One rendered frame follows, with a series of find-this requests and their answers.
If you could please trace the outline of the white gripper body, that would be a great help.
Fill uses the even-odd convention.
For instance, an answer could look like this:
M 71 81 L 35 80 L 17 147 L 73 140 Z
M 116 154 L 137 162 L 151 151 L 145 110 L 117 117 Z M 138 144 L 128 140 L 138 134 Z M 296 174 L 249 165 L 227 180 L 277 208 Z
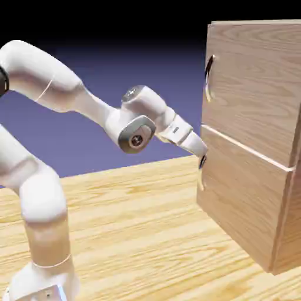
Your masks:
M 208 147 L 194 131 L 191 131 L 189 135 L 179 144 L 179 147 L 192 153 L 198 158 L 206 156 Z

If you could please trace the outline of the light wood cabinet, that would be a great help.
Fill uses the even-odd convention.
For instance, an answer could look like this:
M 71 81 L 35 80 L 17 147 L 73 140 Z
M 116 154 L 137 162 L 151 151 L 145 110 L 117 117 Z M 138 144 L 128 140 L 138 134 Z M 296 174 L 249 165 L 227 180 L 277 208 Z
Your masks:
M 261 267 L 301 266 L 301 20 L 208 26 L 198 205 Z

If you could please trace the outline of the light wood cabinet door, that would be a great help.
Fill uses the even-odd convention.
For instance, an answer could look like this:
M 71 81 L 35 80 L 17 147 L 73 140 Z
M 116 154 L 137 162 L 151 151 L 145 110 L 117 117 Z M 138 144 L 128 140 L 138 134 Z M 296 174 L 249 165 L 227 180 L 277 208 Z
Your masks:
M 274 275 L 287 192 L 295 168 L 261 158 L 202 126 L 209 151 L 198 175 L 198 205 Z
M 301 20 L 208 26 L 212 64 L 204 124 L 279 164 L 296 163 L 301 113 Z

